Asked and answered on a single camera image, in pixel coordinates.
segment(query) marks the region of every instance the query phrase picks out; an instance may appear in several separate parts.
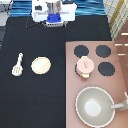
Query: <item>small plate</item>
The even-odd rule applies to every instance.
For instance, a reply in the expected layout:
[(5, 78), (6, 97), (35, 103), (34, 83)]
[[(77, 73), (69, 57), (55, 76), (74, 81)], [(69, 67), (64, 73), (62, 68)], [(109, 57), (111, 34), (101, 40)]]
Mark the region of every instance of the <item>small plate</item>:
[(51, 62), (46, 57), (38, 57), (36, 58), (31, 65), (31, 68), (36, 74), (45, 74), (50, 70)]

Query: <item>white table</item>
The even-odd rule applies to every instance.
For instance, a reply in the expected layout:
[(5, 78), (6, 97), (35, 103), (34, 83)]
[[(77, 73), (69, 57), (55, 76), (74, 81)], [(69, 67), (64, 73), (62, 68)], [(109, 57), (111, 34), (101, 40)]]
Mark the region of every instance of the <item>white table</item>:
[(11, 0), (0, 0), (0, 4), (9, 4), (11, 2)]

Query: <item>black cloth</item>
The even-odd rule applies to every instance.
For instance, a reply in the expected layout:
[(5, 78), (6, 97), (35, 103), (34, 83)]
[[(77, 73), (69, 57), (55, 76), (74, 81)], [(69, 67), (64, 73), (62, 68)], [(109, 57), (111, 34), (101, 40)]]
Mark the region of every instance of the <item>black cloth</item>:
[[(6, 25), (0, 51), (0, 128), (66, 128), (65, 42), (111, 41), (107, 16), (76, 17), (66, 28), (26, 29), (26, 20), (9, 17)], [(20, 52), (23, 74), (15, 77), (11, 70)], [(31, 70), (39, 56), (52, 64), (45, 75)]]

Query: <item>cable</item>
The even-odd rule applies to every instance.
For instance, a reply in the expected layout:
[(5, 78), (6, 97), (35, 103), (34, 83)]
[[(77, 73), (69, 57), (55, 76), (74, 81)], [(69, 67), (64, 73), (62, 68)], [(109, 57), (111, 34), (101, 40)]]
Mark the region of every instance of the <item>cable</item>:
[(13, 0), (11, 0), (11, 1), (9, 2), (9, 5), (8, 5), (8, 7), (6, 8), (5, 4), (3, 4), (3, 2), (0, 1), (0, 3), (4, 6), (4, 9), (5, 9), (4, 11), (0, 11), (0, 13), (7, 11), (7, 15), (9, 16), (9, 10), (11, 10), (9, 7), (10, 7), (10, 5), (11, 5), (12, 2), (13, 2)]
[(0, 1), (0, 3), (4, 6), (4, 11), (0, 11), (1, 12), (6, 12), (6, 7), (5, 7), (5, 4), (3, 4), (3, 2)]
[(10, 2), (9, 2), (9, 5), (8, 5), (8, 9), (7, 9), (7, 15), (9, 16), (9, 10), (11, 10), (9, 7), (10, 7), (10, 5), (11, 5), (11, 3), (13, 2), (14, 0), (11, 0)]
[(45, 21), (44, 21), (44, 22), (42, 21), (42, 22), (39, 22), (39, 23), (34, 23), (34, 24), (28, 26), (29, 17), (30, 17), (30, 16), (28, 16), (27, 21), (26, 21), (26, 29), (31, 28), (31, 27), (33, 27), (33, 26), (35, 26), (35, 25), (37, 25), (37, 24), (43, 24), (44, 27), (46, 28), (46, 25), (45, 25), (46, 23), (45, 23)]

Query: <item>stove burner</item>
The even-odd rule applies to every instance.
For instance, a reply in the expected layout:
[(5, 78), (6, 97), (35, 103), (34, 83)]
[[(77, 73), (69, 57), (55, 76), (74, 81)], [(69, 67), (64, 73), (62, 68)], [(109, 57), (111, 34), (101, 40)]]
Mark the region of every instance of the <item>stove burner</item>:
[(76, 46), (75, 49), (74, 49), (74, 54), (75, 54), (77, 57), (79, 57), (79, 58), (81, 58), (82, 56), (87, 56), (88, 53), (89, 53), (89, 50), (88, 50), (88, 48), (87, 48), (86, 46), (84, 46), (84, 45), (78, 45), (78, 46)]
[(103, 76), (112, 76), (115, 72), (114, 66), (109, 62), (102, 62), (98, 66), (100, 74)]
[(100, 57), (108, 57), (111, 54), (111, 49), (106, 45), (99, 45), (96, 48), (96, 54)]

